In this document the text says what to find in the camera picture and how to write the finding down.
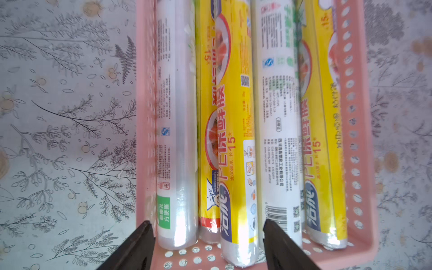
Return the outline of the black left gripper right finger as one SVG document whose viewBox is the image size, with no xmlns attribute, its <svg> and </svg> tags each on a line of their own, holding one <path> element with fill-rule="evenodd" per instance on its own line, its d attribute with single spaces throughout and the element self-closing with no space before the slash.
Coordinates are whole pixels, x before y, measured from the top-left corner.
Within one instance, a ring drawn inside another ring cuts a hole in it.
<svg viewBox="0 0 432 270">
<path fill-rule="evenodd" d="M 269 270 L 320 270 L 276 222 L 267 219 L 263 232 Z"/>
</svg>

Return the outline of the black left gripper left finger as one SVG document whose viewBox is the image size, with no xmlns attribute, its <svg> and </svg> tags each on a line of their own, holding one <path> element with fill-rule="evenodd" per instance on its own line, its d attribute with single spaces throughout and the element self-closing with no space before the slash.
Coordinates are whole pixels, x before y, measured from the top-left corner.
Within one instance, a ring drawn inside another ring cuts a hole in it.
<svg viewBox="0 0 432 270">
<path fill-rule="evenodd" d="M 149 270 L 155 244 L 152 224 L 144 221 L 97 270 Z"/>
</svg>

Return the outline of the white green plastic wrap roll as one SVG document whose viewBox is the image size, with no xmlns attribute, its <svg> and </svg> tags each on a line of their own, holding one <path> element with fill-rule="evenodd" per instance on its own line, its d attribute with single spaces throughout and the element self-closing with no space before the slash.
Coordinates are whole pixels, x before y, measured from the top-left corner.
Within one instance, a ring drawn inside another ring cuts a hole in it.
<svg viewBox="0 0 432 270">
<path fill-rule="evenodd" d="M 253 1 L 259 223 L 302 244 L 299 82 L 293 1 Z"/>
</svg>

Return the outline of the yellow plastic wrap roll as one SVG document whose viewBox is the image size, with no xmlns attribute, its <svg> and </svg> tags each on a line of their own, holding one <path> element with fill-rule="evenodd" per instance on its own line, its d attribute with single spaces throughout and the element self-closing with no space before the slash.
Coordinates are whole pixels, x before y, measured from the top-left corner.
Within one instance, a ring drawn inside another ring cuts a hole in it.
<svg viewBox="0 0 432 270">
<path fill-rule="evenodd" d="M 298 63 L 304 205 L 310 239 L 348 244 L 336 5 L 298 1 Z"/>
<path fill-rule="evenodd" d="M 220 242 L 217 53 L 214 1 L 195 2 L 198 100 L 199 238 Z"/>
<path fill-rule="evenodd" d="M 238 268 L 258 259 L 251 4 L 216 1 L 217 131 L 222 256 Z"/>
</svg>

